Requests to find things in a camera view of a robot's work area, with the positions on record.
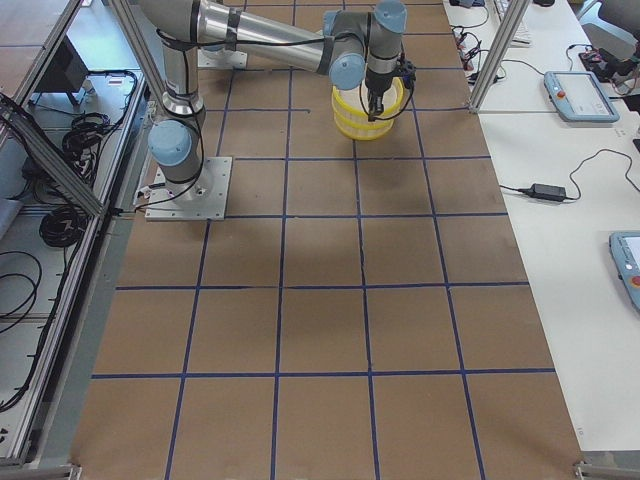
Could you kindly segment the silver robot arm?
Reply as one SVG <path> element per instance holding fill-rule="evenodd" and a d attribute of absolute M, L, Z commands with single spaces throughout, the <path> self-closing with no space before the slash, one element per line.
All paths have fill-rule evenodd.
<path fill-rule="evenodd" d="M 214 69 L 243 69 L 253 55 L 326 75 L 339 90 L 364 85 L 371 121 L 381 118 L 393 79 L 406 73 L 407 11 L 400 1 L 381 1 L 370 13 L 328 11 L 317 33 L 220 1 L 143 1 L 140 7 L 161 39 L 165 69 L 164 115 L 148 135 L 164 186 L 144 205 L 149 216 L 197 220 L 225 213 L 231 160 L 204 152 L 200 58 Z"/>

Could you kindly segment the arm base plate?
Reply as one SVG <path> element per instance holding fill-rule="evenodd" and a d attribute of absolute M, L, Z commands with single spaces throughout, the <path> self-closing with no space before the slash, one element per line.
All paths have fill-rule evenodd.
<path fill-rule="evenodd" d="M 198 50 L 198 67 L 200 69 L 233 70 L 246 68 L 248 55 L 241 51 L 227 49 L 211 50 L 201 48 Z"/>
<path fill-rule="evenodd" d="M 232 170 L 231 157 L 207 157 L 200 178 L 186 193 L 178 196 L 188 184 L 177 185 L 165 180 L 156 168 L 156 183 L 164 186 L 153 189 L 145 209 L 147 221 L 221 221 L 225 218 L 227 196 Z"/>

